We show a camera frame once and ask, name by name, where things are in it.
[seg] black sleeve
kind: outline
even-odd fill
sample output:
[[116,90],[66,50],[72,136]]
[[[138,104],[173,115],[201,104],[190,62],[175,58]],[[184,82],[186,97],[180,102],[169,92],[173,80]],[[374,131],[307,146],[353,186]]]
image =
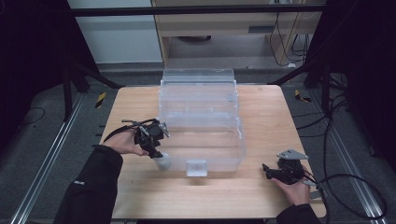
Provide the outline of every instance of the black sleeve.
[[53,223],[109,224],[121,166],[122,156],[118,152],[111,147],[96,146],[67,188]]
[[276,217],[277,224],[320,224],[309,203],[292,205]]

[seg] transparent plastic box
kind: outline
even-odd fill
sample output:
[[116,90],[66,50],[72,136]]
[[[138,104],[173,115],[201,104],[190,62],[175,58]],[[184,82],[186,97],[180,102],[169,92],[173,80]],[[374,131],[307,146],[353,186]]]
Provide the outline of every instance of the transparent plastic box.
[[232,69],[165,69],[159,97],[158,119],[170,133],[158,147],[168,155],[167,170],[237,170],[246,149]]

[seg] wire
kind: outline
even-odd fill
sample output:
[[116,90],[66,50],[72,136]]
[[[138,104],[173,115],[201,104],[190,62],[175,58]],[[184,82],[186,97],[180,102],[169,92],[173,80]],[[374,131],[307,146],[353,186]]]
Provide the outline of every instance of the wire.
[[310,15],[310,16],[308,16],[308,17],[304,17],[304,18],[302,18],[303,20],[307,20],[307,19],[311,19],[311,18],[313,18],[315,15],[317,15],[318,13],[317,12],[315,12],[314,14],[312,14],[312,15]]
[[134,128],[134,127],[140,127],[140,126],[142,126],[143,124],[148,123],[148,122],[151,122],[151,121],[154,121],[154,120],[156,120],[156,119],[146,119],[146,120],[143,120],[143,121],[138,122],[138,121],[134,121],[134,120],[130,120],[130,119],[123,119],[121,122],[122,122],[122,123],[131,122],[132,125],[131,125],[130,127],[131,127],[131,128]]
[[307,114],[302,114],[302,115],[295,115],[295,116],[292,116],[292,118],[299,118],[299,117],[304,117],[304,116],[308,116],[308,115],[315,115],[315,114],[322,114],[322,113],[320,113],[320,112],[307,113]]
[[36,123],[39,120],[41,120],[44,117],[44,115],[46,114],[46,110],[44,108],[42,108],[42,107],[35,106],[35,107],[30,108],[29,111],[31,111],[32,109],[40,109],[43,113],[41,114],[41,116],[38,119],[35,119],[33,121],[29,121],[29,122],[24,122],[21,125],[28,125],[28,124]]
[[303,49],[295,49],[295,45],[296,45],[297,39],[299,40],[299,43],[300,43],[301,42],[300,35],[296,35],[294,37],[293,43],[291,44],[291,53],[294,56],[298,56],[298,57],[306,56],[306,53],[307,53],[308,47],[309,47],[309,35],[305,35],[305,37],[304,37],[304,47],[303,47]]
[[[329,114],[329,122],[328,122],[328,125],[327,125],[327,127],[326,127],[325,134],[324,134],[324,139],[323,139],[323,173],[324,173],[324,178],[323,178],[323,180],[319,181],[319,183],[326,183],[326,184],[327,184],[327,187],[328,187],[328,189],[329,189],[331,195],[334,197],[334,199],[335,199],[337,202],[339,202],[341,205],[343,205],[343,206],[344,206],[349,212],[351,212],[352,214],[354,214],[354,215],[356,215],[356,216],[358,216],[358,217],[364,218],[364,219],[369,219],[369,220],[375,219],[375,220],[377,220],[377,219],[380,219],[380,218],[382,218],[382,217],[384,217],[384,216],[386,215],[386,213],[388,212],[388,206],[387,206],[387,202],[386,202],[385,199],[382,197],[382,195],[381,195],[381,193],[379,192],[379,190],[376,189],[376,188],[374,187],[373,184],[370,184],[367,180],[364,180],[363,178],[358,177],[358,176],[355,176],[355,175],[338,174],[338,175],[330,175],[330,176],[328,176],[328,173],[327,173],[327,164],[326,164],[326,163],[327,163],[327,160],[326,160],[326,153],[327,153],[327,137],[328,137],[328,132],[330,131],[330,129],[331,129],[331,127],[332,127],[332,123],[333,123],[333,120],[332,120],[332,113],[333,113],[334,111],[338,111],[339,108],[340,108],[341,106],[345,105],[346,102],[347,102],[346,100],[343,100],[343,101],[337,103],[336,105],[334,105],[335,100],[336,100],[337,98],[341,97],[341,96],[344,96],[344,94],[341,93],[341,94],[339,94],[338,96],[336,96],[336,97],[332,100],[332,104],[331,104],[331,113]],[[382,215],[380,215],[380,216],[378,216],[378,217],[368,217],[368,216],[366,216],[366,215],[363,215],[363,214],[361,214],[361,213],[359,213],[359,212],[353,210],[352,208],[350,208],[349,206],[347,206],[342,200],[340,200],[339,197],[336,196],[336,194],[335,194],[334,190],[332,189],[332,186],[331,186],[331,184],[330,184],[330,182],[329,182],[330,179],[336,178],[336,177],[338,177],[338,176],[349,176],[349,177],[353,177],[353,178],[359,179],[360,181],[363,181],[363,182],[365,182],[366,184],[368,184],[369,187],[370,187],[371,189],[373,189],[373,190],[375,191],[375,193],[381,198],[381,201],[382,201],[382,204],[383,204],[383,207],[384,207],[384,208],[383,208],[383,213],[382,213]],[[329,223],[329,220],[330,220],[330,217],[327,217],[326,223]]]
[[317,184],[318,182],[317,182],[317,180],[315,179],[315,177],[311,174],[311,173],[309,173],[308,171],[306,171],[306,170],[304,170],[304,177],[305,178],[307,178],[308,180],[310,180],[310,181],[312,181],[313,183],[315,183],[315,184]]
[[[275,24],[274,24],[274,29],[271,32],[271,35],[270,35],[270,38],[269,38],[271,51],[273,52],[273,54],[275,56],[276,54],[275,54],[275,51],[274,51],[273,46],[272,46],[272,37],[273,37],[275,29],[277,29],[277,32],[278,32],[278,35],[279,35],[279,39],[280,39],[280,43],[282,45],[283,53],[285,54],[286,58],[288,58],[292,63],[300,62],[301,60],[294,60],[294,59],[291,59],[288,56],[288,53],[286,52],[285,44],[283,43],[282,35],[280,33],[280,30],[279,30],[278,21],[279,21],[279,12],[276,13],[276,21],[275,21]],[[285,66],[286,65],[286,64],[282,64],[282,63],[278,62],[276,57],[275,57],[275,61],[280,66]]]
[[317,119],[317,120],[315,120],[315,121],[312,122],[312,123],[306,124],[305,126],[303,126],[303,127],[298,127],[298,128],[296,128],[296,129],[297,129],[297,130],[301,130],[301,129],[304,129],[304,128],[307,128],[307,127],[311,127],[312,125],[314,125],[314,124],[316,124],[316,123],[319,123],[321,120],[326,119],[326,118],[327,118],[327,116],[324,115],[324,116],[321,117],[320,119]]
[[336,177],[353,177],[355,179],[358,179],[359,181],[367,184],[370,189],[372,189],[373,191],[375,191],[375,193],[379,196],[379,198],[381,199],[381,202],[383,204],[383,212],[380,216],[377,217],[368,217],[365,214],[359,213],[357,211],[355,211],[354,209],[350,208],[349,206],[347,206],[338,196],[336,196],[336,194],[332,191],[332,196],[334,197],[334,199],[339,202],[341,205],[343,205],[349,212],[355,214],[358,217],[364,218],[364,219],[368,219],[368,220],[378,220],[383,218],[387,212],[388,212],[388,205],[387,205],[387,201],[385,200],[385,198],[382,196],[381,192],[379,192],[379,190],[370,182],[368,182],[367,180],[356,176],[356,175],[350,175],[350,174],[337,174],[337,175],[330,175],[330,176],[326,176],[324,179],[320,180],[319,183],[323,183],[326,182],[329,185],[329,180],[330,179],[334,179]]
[[303,63],[305,63],[306,55],[308,55],[308,48],[309,48],[309,35],[305,35],[304,40],[304,54],[303,54]]
[[317,135],[298,135],[299,137],[305,137],[305,138],[310,138],[310,137],[321,137],[321,136],[323,136],[324,135],[324,133],[322,133],[322,134],[317,134]]

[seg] human arm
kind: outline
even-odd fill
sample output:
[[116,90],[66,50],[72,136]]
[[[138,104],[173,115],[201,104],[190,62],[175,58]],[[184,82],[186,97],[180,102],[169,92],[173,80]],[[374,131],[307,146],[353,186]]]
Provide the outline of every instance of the human arm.
[[53,223],[110,223],[122,166],[120,154],[148,155],[134,144],[134,130],[95,146],[78,177],[69,185]]
[[283,210],[276,217],[276,222],[278,224],[320,223],[314,210],[309,204],[309,186],[304,184],[302,180],[292,185],[284,184],[276,178],[271,178],[271,181],[282,189],[288,199],[288,202],[291,204],[290,207]]

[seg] person's left hand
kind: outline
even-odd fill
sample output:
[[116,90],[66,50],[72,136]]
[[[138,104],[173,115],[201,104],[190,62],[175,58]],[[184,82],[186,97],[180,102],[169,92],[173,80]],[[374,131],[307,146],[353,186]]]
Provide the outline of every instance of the person's left hand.
[[117,151],[120,154],[129,154],[133,153],[138,156],[148,156],[149,153],[146,150],[143,150],[139,146],[134,144],[134,134],[136,131],[134,129],[125,130],[122,133],[117,133],[107,139],[103,146],[111,147],[113,150]]

